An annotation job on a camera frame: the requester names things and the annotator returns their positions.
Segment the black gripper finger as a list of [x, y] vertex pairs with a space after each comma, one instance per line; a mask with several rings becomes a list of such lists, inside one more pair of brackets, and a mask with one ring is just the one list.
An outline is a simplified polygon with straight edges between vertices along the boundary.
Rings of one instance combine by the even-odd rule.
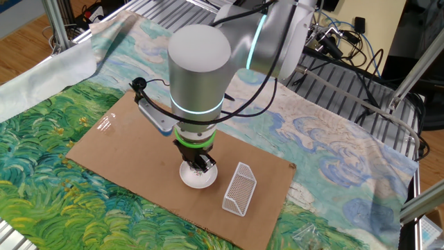
[[200, 154], [198, 156], [197, 165], [203, 173], [208, 172], [215, 164], [216, 161], [208, 154]]
[[196, 159], [195, 157], [185, 157], [183, 156], [182, 159], [187, 163], [187, 165], [192, 169], [192, 170], [196, 170], [199, 171], [200, 167], [199, 165], [196, 163]]

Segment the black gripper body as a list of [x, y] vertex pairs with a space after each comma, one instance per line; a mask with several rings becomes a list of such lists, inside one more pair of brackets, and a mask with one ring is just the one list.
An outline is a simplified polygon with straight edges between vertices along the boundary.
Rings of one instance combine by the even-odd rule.
[[176, 145], [182, 155], [182, 159], [185, 161], [197, 162], [197, 156], [206, 156], [210, 162], [214, 162], [214, 159], [209, 155], [209, 152], [213, 149], [212, 143], [209, 146], [199, 148], [187, 147], [178, 140], [174, 140], [173, 143]]

